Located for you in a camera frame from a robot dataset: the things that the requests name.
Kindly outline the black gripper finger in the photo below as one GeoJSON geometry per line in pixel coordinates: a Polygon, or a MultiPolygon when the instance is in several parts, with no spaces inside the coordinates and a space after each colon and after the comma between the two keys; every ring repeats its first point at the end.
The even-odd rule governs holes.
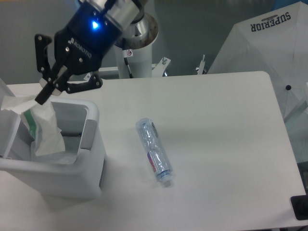
{"type": "Polygon", "coordinates": [[[103,81],[99,76],[98,72],[89,72],[86,74],[86,82],[81,83],[70,83],[69,72],[65,71],[60,77],[54,82],[54,90],[52,90],[52,95],[60,95],[63,91],[68,94],[88,91],[93,89],[98,89],[103,85],[103,81]]]}
{"type": "Polygon", "coordinates": [[[62,68],[58,62],[56,62],[52,68],[50,67],[48,60],[48,46],[51,43],[51,37],[43,34],[35,35],[37,70],[42,73],[39,83],[43,87],[41,92],[36,96],[35,101],[40,105],[43,105],[56,89],[54,81],[62,68]]]}

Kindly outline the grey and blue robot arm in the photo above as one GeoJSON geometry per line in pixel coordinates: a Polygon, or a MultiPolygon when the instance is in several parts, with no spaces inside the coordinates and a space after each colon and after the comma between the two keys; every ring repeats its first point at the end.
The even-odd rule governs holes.
{"type": "Polygon", "coordinates": [[[36,102],[50,96],[102,86],[99,69],[115,48],[120,78],[152,76],[152,44],[158,35],[155,19],[143,0],[82,0],[67,25],[54,37],[35,35],[37,69],[42,73],[36,102]]]}

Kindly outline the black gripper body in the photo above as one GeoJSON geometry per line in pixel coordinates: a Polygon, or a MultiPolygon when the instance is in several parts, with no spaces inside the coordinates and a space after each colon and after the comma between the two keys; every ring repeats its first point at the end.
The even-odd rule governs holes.
{"type": "Polygon", "coordinates": [[[86,0],[67,25],[55,34],[56,64],[69,75],[96,71],[123,32],[119,17],[123,3],[117,0],[86,0]]]}

